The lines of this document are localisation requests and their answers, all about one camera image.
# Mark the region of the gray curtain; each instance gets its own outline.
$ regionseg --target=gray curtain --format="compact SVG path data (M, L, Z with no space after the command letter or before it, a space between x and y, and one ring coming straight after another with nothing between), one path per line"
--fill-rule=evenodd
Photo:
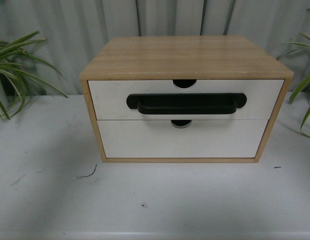
M68 95L82 94L79 74L113 37L241 35L279 57L289 41L310 35L310 0L0 0L0 40L39 30L32 49L61 72L33 71ZM280 59L295 72L291 89L310 72L299 53Z

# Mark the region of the white drawer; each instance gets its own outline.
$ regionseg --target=white drawer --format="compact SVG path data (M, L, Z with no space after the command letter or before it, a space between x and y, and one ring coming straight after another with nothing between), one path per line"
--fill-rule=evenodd
M245 106L233 114L188 115L187 119L266 120L270 118L283 80L197 80L185 89L174 86L172 80L91 80L88 84L98 120L185 119L185 115L141 114L126 103L130 94L180 93L244 93L247 97Z
M107 158L254 158L267 120L98 120Z

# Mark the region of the table surface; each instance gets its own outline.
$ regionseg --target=table surface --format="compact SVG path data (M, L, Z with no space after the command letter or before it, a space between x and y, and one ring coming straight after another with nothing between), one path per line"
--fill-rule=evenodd
M0 240L310 239L308 103L287 97L259 163L104 163L82 95L34 97L0 120Z

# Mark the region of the wooden frame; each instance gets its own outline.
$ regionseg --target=wooden frame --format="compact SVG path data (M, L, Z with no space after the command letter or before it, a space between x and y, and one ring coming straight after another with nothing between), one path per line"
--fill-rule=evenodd
M180 56L178 54L179 51L183 52L184 55ZM189 64L185 56L194 59L193 62ZM160 65L154 64L158 63L158 59L161 59L164 63ZM104 162L140 163L257 163L262 156L267 140L271 134L292 77L292 71L267 55L262 49L240 36L114 38L80 74L88 114L102 160ZM107 158L88 81L154 79L283 79L284 82L255 157Z

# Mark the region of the debris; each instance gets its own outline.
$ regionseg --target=debris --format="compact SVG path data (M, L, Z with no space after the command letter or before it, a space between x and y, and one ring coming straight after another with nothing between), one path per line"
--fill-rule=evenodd
M87 177L92 176L92 175L95 173L95 171L96 171L96 167L97 167L97 164L95 165L94 171L93 171L90 175L87 175L87 176L78 176L77 178L78 178L78 179L81 179L81 178L87 178Z

